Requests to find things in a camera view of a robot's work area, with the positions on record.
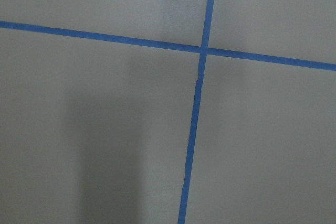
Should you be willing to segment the vertical blue tape line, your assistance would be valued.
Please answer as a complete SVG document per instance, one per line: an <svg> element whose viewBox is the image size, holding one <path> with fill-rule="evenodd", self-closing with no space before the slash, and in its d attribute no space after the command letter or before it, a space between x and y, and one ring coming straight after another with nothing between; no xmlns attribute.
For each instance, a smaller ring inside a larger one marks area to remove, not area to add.
<svg viewBox="0 0 336 224"><path fill-rule="evenodd" d="M185 220L186 220L188 196L190 192L194 150L195 150L196 134L197 134L197 127L198 127L198 119L199 119L199 110L201 106L202 88L203 88L203 81L204 81L204 74L205 74L205 67L206 67L206 60L207 60L207 53L208 53L209 38L210 38L210 33L211 33L214 1L215 0L207 0L206 2L206 11L205 11L205 18L204 18L204 25L203 25L201 49L200 49L199 59L198 59L197 80L195 82L195 92L194 92L194 101L193 101L193 107L192 107L190 132L188 136L188 144L187 144L187 150L186 150L184 181L183 181L183 186L181 190L180 206L179 206L179 213L178 213L178 219L177 219L178 224L183 224L185 223Z"/></svg>

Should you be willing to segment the horizontal blue tape line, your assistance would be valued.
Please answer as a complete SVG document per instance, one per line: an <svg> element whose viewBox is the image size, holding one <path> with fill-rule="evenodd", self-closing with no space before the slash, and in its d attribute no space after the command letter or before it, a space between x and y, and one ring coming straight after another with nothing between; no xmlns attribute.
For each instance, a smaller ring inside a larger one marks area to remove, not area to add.
<svg viewBox="0 0 336 224"><path fill-rule="evenodd" d="M201 52L200 46L192 46L192 45L177 44L177 43L172 43L172 42L132 38L132 37L125 37L125 36L117 36L117 35L92 33L88 31L77 31L77 30L71 30L71 29L52 28L52 27L45 27L45 26L39 26L39 25L15 23L15 22L1 21L1 28L23 30L23 31L29 31L29 32L34 32L34 33L43 33L43 34L51 34L51 35L58 35L58 36L91 39L91 40L98 40L98 41L116 42L120 44L128 44L128 45L136 45L136 46L152 47L152 48L160 48L160 49L169 49L169 50L176 50L176 51L186 51L186 52L193 52L193 53ZM237 58L237 59L277 63L281 65L290 65L290 66L298 66L298 67L305 67L305 68L312 68L312 69L335 71L334 63L254 54L254 53L249 53L249 52L232 51L232 50L217 49L217 48L207 48L206 52L207 54L213 55L213 56L222 56L222 57L230 57L230 58Z"/></svg>

